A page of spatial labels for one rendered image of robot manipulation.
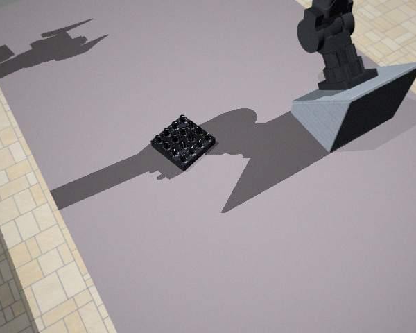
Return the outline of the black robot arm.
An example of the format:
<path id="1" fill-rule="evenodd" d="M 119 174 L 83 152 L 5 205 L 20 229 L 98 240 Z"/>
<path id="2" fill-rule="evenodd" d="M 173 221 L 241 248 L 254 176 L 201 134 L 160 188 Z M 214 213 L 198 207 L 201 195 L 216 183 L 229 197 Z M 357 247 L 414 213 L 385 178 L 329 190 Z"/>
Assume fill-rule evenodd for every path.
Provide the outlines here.
<path id="1" fill-rule="evenodd" d="M 353 3 L 353 0 L 312 0 L 312 6 L 304 10 L 304 19 L 297 26 L 302 48 L 323 57 L 325 80 L 318 83 L 319 90 L 347 90 L 378 76 L 376 68 L 364 68 L 362 57 L 357 56 L 352 43 Z"/>

